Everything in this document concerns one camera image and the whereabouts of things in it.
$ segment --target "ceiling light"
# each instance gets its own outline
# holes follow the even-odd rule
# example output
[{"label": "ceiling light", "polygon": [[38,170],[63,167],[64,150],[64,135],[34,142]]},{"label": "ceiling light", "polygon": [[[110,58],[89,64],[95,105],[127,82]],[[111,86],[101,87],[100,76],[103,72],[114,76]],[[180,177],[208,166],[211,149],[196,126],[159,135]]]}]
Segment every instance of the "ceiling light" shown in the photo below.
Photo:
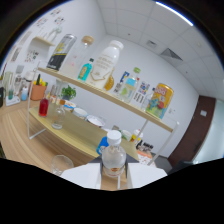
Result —
[{"label": "ceiling light", "polygon": [[193,23],[191,23],[188,19],[186,19],[184,16],[182,16],[180,13],[178,13],[177,11],[171,9],[170,7],[160,3],[160,2],[156,2],[157,5],[160,5],[168,10],[170,10],[171,12],[173,12],[174,14],[178,15],[181,19],[183,19],[185,22],[187,22],[190,26],[193,26]]}]

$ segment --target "white bottle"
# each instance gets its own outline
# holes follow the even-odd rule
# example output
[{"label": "white bottle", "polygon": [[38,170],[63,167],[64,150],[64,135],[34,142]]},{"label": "white bottle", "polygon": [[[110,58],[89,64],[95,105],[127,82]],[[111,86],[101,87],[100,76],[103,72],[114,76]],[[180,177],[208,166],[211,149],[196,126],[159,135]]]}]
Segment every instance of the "white bottle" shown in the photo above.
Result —
[{"label": "white bottle", "polygon": [[117,130],[109,131],[107,142],[109,146],[102,152],[104,171],[109,177],[118,177],[123,173],[126,161],[126,152],[120,146],[121,133]]},{"label": "white bottle", "polygon": [[148,105],[150,104],[151,102],[151,98],[154,94],[154,91],[155,91],[155,88],[152,89],[152,92],[148,95],[145,96],[145,99],[142,103],[142,106],[141,106],[141,109],[145,112],[146,111],[146,108],[148,107]]},{"label": "white bottle", "polygon": [[109,46],[104,49],[95,61],[93,68],[86,79],[86,83],[103,89],[113,68],[116,66],[120,51],[124,45],[116,40],[110,42]]}]

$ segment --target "bowl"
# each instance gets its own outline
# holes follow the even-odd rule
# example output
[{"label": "bowl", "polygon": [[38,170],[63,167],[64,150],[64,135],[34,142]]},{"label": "bowl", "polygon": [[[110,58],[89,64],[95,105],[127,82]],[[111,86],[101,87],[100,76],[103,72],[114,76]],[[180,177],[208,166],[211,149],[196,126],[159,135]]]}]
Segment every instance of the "bowl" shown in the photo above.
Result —
[{"label": "bowl", "polygon": [[91,124],[93,124],[93,125],[95,125],[95,126],[97,126],[97,127],[99,127],[99,128],[101,128],[101,127],[103,127],[103,126],[105,125],[105,122],[104,122],[102,119],[100,119],[100,118],[98,118],[98,117],[95,117],[95,116],[93,116],[93,115],[88,115],[88,116],[86,117],[86,120],[87,120],[89,123],[91,123]]},{"label": "bowl", "polygon": [[85,110],[78,108],[78,107],[74,108],[72,113],[81,119],[85,119],[88,115],[88,113]]}]

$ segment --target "green plant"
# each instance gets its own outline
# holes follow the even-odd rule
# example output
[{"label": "green plant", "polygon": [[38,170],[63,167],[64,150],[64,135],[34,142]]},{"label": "green plant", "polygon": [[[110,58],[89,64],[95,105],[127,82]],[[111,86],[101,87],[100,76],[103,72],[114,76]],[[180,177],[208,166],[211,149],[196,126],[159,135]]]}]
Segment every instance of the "green plant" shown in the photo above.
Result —
[{"label": "green plant", "polygon": [[69,85],[67,88],[62,88],[61,97],[63,96],[69,96],[69,100],[73,99],[74,97],[76,97],[76,89],[72,88]]}]

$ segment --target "wall shelf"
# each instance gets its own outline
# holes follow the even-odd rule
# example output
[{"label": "wall shelf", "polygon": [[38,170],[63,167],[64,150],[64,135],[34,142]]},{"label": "wall shelf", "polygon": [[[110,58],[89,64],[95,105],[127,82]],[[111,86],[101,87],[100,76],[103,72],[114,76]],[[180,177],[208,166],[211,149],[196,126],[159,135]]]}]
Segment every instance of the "wall shelf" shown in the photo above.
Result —
[{"label": "wall shelf", "polygon": [[[47,117],[39,116],[39,107],[29,109],[29,113],[37,119],[50,133],[55,135],[61,141],[74,147],[81,153],[98,157],[96,149],[101,139],[107,135],[107,132],[87,121],[75,116],[74,114],[65,111],[65,120],[61,130],[56,130],[51,126],[51,119],[54,110],[58,106],[50,104],[47,112]],[[122,139],[121,146],[125,149],[126,153],[138,160],[138,155],[134,143]]]},{"label": "wall shelf", "polygon": [[40,41],[41,43],[44,43],[44,44],[49,45],[49,46],[55,46],[53,43],[51,43],[48,40],[45,40],[44,38],[39,37],[39,36],[34,37],[33,40]]},{"label": "wall shelf", "polygon": [[91,85],[88,85],[82,81],[79,81],[79,80],[76,80],[74,78],[71,78],[71,77],[68,77],[68,76],[65,76],[64,74],[61,74],[60,72],[56,72],[55,70],[52,70],[52,69],[48,69],[48,68],[41,68],[39,67],[38,68],[39,71],[41,72],[44,72],[46,74],[49,74],[49,75],[52,75],[56,78],[59,78],[63,81],[66,81],[68,83],[71,83],[71,84],[74,84],[82,89],[85,89],[91,93],[94,93],[95,95],[98,95],[106,100],[109,100],[143,118],[145,118],[146,120],[148,121],[151,121],[152,123],[162,127],[163,129],[169,131],[169,132],[172,132],[173,129],[170,128],[169,126],[167,126],[166,124],[164,124],[161,119],[157,118],[156,116],[153,116],[151,114],[147,114],[145,112],[143,112],[142,110],[138,109],[137,107],[133,106],[133,105],[130,105],[130,104],[127,104],[125,102],[122,102],[121,100],[119,100],[118,98],[114,97],[112,94],[104,91],[104,90],[101,90],[101,89],[98,89],[98,88],[95,88]]}]

